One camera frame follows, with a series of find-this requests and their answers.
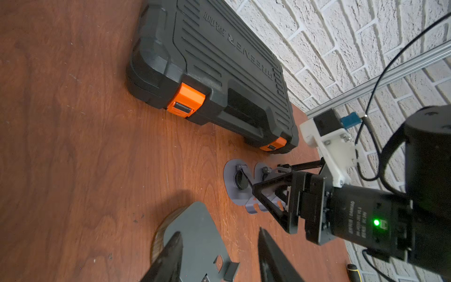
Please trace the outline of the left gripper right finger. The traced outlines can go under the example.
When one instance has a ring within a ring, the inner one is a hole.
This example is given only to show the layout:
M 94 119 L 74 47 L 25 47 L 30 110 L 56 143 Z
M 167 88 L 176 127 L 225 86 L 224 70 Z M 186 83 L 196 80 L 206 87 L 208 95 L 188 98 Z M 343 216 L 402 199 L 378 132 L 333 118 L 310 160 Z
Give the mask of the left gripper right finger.
M 259 229 L 258 259 L 262 282 L 304 282 L 268 231 Z

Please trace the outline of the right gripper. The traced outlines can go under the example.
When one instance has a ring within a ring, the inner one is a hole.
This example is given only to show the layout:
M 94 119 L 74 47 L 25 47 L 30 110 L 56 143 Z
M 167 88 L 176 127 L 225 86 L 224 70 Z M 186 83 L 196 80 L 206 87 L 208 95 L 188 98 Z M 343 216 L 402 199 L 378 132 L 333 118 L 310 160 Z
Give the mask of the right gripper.
M 253 196 L 285 232 L 298 233 L 298 215 L 308 241 L 323 245 L 335 238 L 359 244 L 372 255 L 406 261 L 413 249 L 411 202 L 393 193 L 343 185 L 332 186 L 321 175 L 305 173 L 299 196 L 299 173 L 322 169 L 325 160 L 279 164 L 275 178 L 253 185 Z

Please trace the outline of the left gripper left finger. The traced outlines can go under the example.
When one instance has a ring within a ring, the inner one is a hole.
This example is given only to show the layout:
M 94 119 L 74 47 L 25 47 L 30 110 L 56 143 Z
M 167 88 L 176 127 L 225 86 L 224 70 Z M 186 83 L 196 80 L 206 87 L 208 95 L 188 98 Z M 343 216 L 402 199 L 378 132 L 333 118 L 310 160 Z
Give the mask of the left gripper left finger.
M 182 268 L 183 239 L 177 231 L 151 265 L 141 282 L 180 282 Z

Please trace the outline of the grey phone stand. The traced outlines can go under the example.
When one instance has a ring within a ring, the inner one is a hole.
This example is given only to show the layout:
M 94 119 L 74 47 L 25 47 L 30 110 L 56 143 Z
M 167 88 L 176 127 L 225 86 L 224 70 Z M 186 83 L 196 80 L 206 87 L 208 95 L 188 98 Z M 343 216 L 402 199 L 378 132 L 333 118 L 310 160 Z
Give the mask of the grey phone stand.
M 269 180 L 279 176 L 279 172 L 273 172 L 272 168 L 266 165 L 265 163 L 257 163 L 254 168 L 254 183 L 255 184 L 264 182 L 265 180 Z M 266 196 L 273 204 L 276 204 L 278 208 L 284 210 L 286 204 L 276 195 L 274 190 L 269 188 L 262 191 L 262 194 Z M 250 207 L 254 209 L 253 213 L 257 212 L 267 212 L 267 209 L 264 205 L 254 196 L 252 195 L 250 201 Z

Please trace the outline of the purple-grey phone stand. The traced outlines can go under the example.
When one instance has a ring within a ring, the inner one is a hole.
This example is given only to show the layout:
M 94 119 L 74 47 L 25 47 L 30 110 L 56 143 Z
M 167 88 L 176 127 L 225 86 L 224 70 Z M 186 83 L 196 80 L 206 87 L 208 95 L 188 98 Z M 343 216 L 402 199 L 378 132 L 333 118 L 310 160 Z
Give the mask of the purple-grey phone stand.
M 259 204 L 253 195 L 254 178 L 248 165 L 241 159 L 232 159 L 224 167 L 224 184 L 230 200 L 254 215 L 257 213 L 255 204 Z

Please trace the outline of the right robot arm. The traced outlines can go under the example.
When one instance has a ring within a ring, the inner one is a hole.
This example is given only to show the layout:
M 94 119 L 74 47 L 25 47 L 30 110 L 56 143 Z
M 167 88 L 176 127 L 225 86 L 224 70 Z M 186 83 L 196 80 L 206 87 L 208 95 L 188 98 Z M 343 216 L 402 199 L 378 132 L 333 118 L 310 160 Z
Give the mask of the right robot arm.
M 364 256 L 395 258 L 443 277 L 451 275 L 451 108 L 428 106 L 400 125 L 379 155 L 377 178 L 393 153 L 405 147 L 405 191 L 351 185 L 347 170 L 360 146 L 348 128 L 365 124 L 357 114 L 328 110 L 301 126 L 318 162 L 253 184 L 252 193 L 289 234 L 305 221 L 307 240 L 322 245 L 341 238 L 364 247 Z

